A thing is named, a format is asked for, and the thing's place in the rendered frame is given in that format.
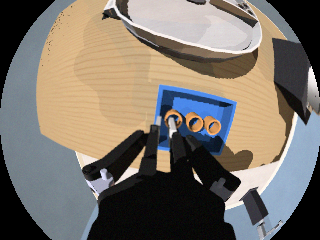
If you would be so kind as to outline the blue plastic crate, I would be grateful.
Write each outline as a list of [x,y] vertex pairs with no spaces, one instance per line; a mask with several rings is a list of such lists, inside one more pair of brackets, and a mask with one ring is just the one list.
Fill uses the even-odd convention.
[[[158,150],[169,151],[168,127],[165,125],[165,114],[168,110],[175,109],[180,113],[182,118],[182,124],[178,127],[178,131],[181,133],[181,136],[186,137],[186,135],[192,135],[202,145],[204,145],[212,155],[221,155],[232,125],[236,105],[236,101],[223,97],[195,90],[159,84],[154,119],[155,124],[157,116],[160,115],[162,117]],[[221,130],[215,135],[208,134],[204,127],[197,132],[190,131],[185,123],[185,116],[190,112],[195,112],[202,120],[204,120],[206,116],[214,117],[221,123]]]

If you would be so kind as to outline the bronze bushing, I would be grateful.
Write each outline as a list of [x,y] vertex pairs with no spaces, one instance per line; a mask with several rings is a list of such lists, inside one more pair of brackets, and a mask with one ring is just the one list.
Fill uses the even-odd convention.
[[168,123],[169,123],[169,121],[167,120],[167,122],[166,122],[166,119],[167,119],[167,117],[169,116],[169,115],[171,115],[171,114],[176,114],[176,115],[178,115],[180,118],[175,122],[175,126],[178,128],[178,127],[180,127],[180,125],[182,124],[182,118],[181,118],[181,115],[180,115],[180,113],[177,111],[177,110],[175,110],[175,109],[170,109],[170,110],[168,110],[167,112],[166,112],[166,114],[165,114],[165,125],[168,127]]
[[[196,124],[194,125],[188,125],[190,119],[194,118],[194,117],[198,117],[198,120],[196,122]],[[203,120],[201,119],[201,117],[196,114],[195,112],[190,112],[185,116],[185,123],[188,127],[188,129],[192,132],[197,132],[199,131],[202,127],[203,127]]]
[[[213,121],[217,121],[214,122],[214,125],[211,128],[208,128],[209,124]],[[212,116],[206,116],[203,120],[203,127],[206,129],[206,131],[210,134],[210,135],[215,135],[220,131],[221,128],[221,124],[218,120],[216,120],[214,117]],[[208,131],[209,129],[209,131]]]

